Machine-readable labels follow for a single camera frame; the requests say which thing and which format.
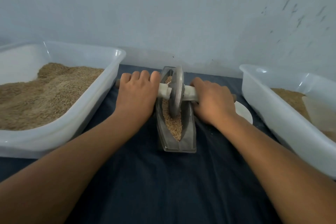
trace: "left hand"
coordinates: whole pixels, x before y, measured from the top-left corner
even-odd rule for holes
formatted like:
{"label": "left hand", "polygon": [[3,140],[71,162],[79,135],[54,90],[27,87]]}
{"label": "left hand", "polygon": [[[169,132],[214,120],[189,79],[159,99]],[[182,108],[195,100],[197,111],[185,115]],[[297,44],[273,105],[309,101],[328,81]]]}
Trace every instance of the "left hand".
{"label": "left hand", "polygon": [[158,96],[161,75],[146,70],[133,74],[123,73],[120,78],[119,94],[113,115],[127,122],[131,134],[135,134],[149,119]]}

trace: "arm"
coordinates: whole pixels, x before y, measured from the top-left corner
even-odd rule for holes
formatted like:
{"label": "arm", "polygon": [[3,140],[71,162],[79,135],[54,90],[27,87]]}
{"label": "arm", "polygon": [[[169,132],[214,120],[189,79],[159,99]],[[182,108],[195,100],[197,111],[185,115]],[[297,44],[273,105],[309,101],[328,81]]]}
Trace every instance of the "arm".
{"label": "arm", "polygon": [[0,223],[63,223],[100,166],[152,114],[160,74],[123,74],[104,122],[0,183]]}
{"label": "arm", "polygon": [[335,223],[334,181],[238,116],[227,87],[200,78],[192,84],[196,114],[237,148],[284,223]]}

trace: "white plate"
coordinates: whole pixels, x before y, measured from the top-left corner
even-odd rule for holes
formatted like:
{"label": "white plate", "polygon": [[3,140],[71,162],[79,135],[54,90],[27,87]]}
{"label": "white plate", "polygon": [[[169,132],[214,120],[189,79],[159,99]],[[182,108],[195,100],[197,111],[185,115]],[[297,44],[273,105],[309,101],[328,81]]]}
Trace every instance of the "white plate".
{"label": "white plate", "polygon": [[234,106],[236,107],[236,113],[239,116],[242,116],[243,118],[245,118],[245,120],[247,120],[248,122],[250,122],[251,124],[253,124],[253,118],[252,118],[252,114],[250,113],[250,111],[241,103],[239,103],[238,101],[235,102]]}

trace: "translucent plastic bin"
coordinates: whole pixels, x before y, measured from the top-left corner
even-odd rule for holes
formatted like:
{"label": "translucent plastic bin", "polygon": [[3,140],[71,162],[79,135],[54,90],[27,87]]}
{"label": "translucent plastic bin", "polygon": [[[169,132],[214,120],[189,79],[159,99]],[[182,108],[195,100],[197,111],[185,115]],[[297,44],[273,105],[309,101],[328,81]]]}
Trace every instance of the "translucent plastic bin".
{"label": "translucent plastic bin", "polygon": [[336,83],[312,73],[241,65],[242,92],[281,144],[321,172],[336,179],[336,143],[326,137],[271,88],[306,94],[336,111]]}
{"label": "translucent plastic bin", "polygon": [[113,85],[125,56],[121,49],[61,42],[1,47],[0,85],[34,80],[39,69],[49,62],[105,70],[57,120],[23,131],[0,130],[0,156],[39,158],[80,134]]}

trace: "hand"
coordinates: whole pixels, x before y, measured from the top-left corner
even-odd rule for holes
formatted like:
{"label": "hand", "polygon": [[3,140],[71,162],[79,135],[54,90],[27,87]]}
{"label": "hand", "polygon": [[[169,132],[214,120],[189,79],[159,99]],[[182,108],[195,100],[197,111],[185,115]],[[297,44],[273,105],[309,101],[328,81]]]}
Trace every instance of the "hand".
{"label": "hand", "polygon": [[196,77],[190,84],[195,87],[199,103],[194,103],[195,114],[215,127],[223,119],[236,116],[236,108],[228,87],[202,81]]}
{"label": "hand", "polygon": [[158,71],[123,73],[114,115],[124,119],[127,132],[133,136],[151,116],[158,95],[161,76]]}

